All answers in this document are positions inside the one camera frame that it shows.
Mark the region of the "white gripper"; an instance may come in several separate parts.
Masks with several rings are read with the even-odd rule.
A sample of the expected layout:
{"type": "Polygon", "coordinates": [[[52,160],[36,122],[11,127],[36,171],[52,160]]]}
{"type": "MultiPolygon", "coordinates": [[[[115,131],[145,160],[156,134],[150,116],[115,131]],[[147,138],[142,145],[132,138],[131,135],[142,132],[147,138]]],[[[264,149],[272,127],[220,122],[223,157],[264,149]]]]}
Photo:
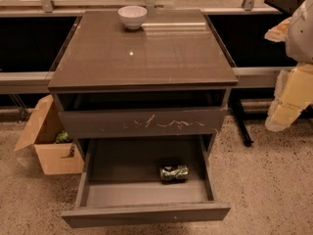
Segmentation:
{"type": "Polygon", "coordinates": [[[286,52],[300,64],[281,70],[265,127],[274,132],[289,128],[313,103],[313,0],[305,0],[292,14],[267,30],[266,40],[285,42],[286,52]]]}

